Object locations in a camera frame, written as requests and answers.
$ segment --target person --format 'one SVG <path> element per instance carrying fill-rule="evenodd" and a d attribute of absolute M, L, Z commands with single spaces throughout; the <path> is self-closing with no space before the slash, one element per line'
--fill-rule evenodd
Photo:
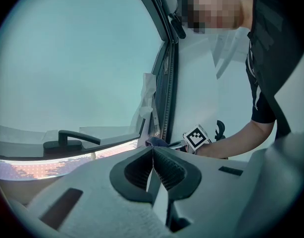
<path fill-rule="evenodd" d="M 289 78 L 304 53 L 300 31 L 302 7 L 294 0 L 188 0 L 181 5 L 183 25 L 202 28 L 250 30 L 246 72 L 253 97 L 252 118 L 235 135 L 204 145 L 197 155 L 228 158 L 248 152 L 264 142 L 277 120 L 276 139 L 290 127 L 274 95 Z"/>

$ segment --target window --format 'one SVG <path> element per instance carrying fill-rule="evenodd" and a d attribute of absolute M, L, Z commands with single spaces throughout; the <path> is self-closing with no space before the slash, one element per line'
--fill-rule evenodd
<path fill-rule="evenodd" d="M 18 0 L 0 27 L 0 159 L 68 158 L 139 138 L 144 73 L 160 78 L 166 52 L 174 50 L 160 5 Z M 157 90 L 167 92 L 168 82 Z M 166 101 L 158 100 L 162 130 Z M 43 144 L 63 129 L 100 145 L 82 140 L 81 150 L 46 154 Z"/>

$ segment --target glass pane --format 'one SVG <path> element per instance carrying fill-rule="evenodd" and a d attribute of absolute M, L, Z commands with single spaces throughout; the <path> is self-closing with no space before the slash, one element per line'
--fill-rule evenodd
<path fill-rule="evenodd" d="M 129 134 L 162 44 L 141 0 L 20 0 L 0 29 L 0 141 Z"/>

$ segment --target black t-shirt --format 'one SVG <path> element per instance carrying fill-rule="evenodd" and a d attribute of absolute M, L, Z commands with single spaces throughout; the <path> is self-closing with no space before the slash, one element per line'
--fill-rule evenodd
<path fill-rule="evenodd" d="M 283 0 L 253 0 L 253 23 L 248 34 L 246 67 L 253 97 L 252 120 L 277 120 L 276 138 L 290 133 L 290 127 L 274 95 L 304 53 L 303 30 L 291 13 L 294 8 L 288 8 Z"/>

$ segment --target hand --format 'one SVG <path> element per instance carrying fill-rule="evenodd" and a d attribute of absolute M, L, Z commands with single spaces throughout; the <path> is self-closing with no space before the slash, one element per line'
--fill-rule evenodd
<path fill-rule="evenodd" d="M 204 144 L 196 150 L 196 155 L 205 156 L 205 157 L 214 157 L 212 154 L 211 144 Z"/>
<path fill-rule="evenodd" d="M 183 147 L 181 147 L 181 148 L 177 149 L 177 151 L 181 151 L 181 152 L 183 152 L 183 153 L 187 153 L 187 146 L 183 146 Z"/>

